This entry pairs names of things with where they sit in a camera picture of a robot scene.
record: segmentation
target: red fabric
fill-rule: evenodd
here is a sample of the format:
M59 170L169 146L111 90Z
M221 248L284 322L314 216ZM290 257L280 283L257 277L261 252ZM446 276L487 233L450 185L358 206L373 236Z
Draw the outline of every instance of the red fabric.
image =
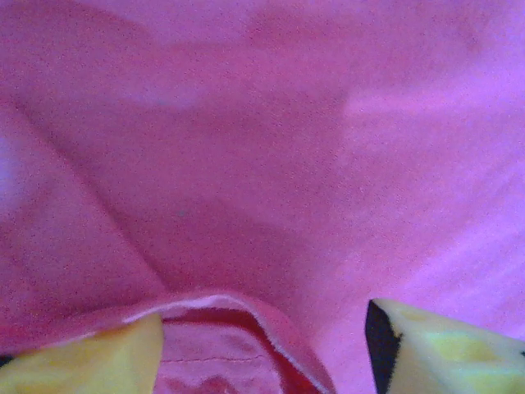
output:
M0 352L161 310L158 392L351 393L370 297L525 337L522 1L8 3Z

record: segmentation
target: black patch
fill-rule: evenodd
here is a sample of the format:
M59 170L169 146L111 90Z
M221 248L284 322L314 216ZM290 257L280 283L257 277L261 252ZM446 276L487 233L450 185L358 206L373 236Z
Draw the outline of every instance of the black patch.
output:
M365 336L377 394L386 394L403 336L395 336L390 318L373 300L368 302Z
M9 363L13 359L14 357L11 357L10 355L0 355L0 368L3 367L5 364Z

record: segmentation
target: pink cloth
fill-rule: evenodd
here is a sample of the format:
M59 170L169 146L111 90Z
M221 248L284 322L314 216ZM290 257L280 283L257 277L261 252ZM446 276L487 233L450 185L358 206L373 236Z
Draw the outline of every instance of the pink cloth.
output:
M0 353L156 310L157 394L355 393L371 297L525 339L523 1L4 3Z

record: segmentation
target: stitched seam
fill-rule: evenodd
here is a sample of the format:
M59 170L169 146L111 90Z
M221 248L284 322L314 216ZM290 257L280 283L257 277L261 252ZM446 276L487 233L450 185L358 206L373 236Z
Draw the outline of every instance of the stitched seam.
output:
M170 364L170 363L199 363L204 361L228 361L232 363L246 363L250 361L255 361L257 359L267 359L264 355L256 355L250 357L249 359L228 359L226 357L208 357L206 359L189 359L189 360L162 360L161 364Z

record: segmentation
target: yellow object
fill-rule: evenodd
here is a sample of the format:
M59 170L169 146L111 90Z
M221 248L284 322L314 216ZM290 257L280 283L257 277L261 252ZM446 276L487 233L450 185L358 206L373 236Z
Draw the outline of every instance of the yellow object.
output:
M151 394L162 354L162 320L20 355L0 369L2 394Z
M367 341L380 394L525 394L525 342L392 300L370 302Z

